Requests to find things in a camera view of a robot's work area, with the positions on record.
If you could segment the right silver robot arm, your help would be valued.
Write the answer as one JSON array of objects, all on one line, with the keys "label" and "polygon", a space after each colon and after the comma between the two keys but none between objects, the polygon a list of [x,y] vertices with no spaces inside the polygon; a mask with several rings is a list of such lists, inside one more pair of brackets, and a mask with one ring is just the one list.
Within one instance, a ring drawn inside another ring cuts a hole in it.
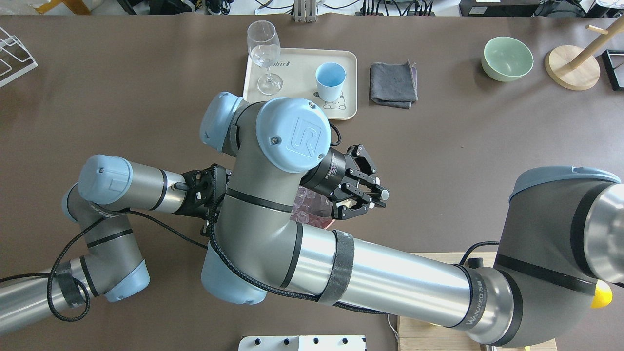
[{"label": "right silver robot arm", "polygon": [[330,194],[348,172],[312,101],[250,104],[222,92],[200,138],[236,157],[201,271],[205,289],[232,304],[256,304],[275,289],[521,347],[571,329],[599,280],[623,283],[623,184],[612,173],[549,166],[521,174],[493,267],[468,268],[290,220],[299,185]]}]

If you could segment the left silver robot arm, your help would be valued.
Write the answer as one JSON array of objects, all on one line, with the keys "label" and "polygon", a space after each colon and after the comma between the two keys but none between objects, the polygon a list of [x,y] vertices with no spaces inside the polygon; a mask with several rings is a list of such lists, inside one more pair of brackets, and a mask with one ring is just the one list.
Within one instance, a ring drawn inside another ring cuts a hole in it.
[{"label": "left silver robot arm", "polygon": [[217,164],[176,174],[121,157],[89,158],[61,202],[80,233],[51,268],[2,278],[1,334],[48,317],[76,322],[96,297],[117,302],[145,289],[149,271],[129,215],[153,220],[148,210],[207,220],[230,176]]}]

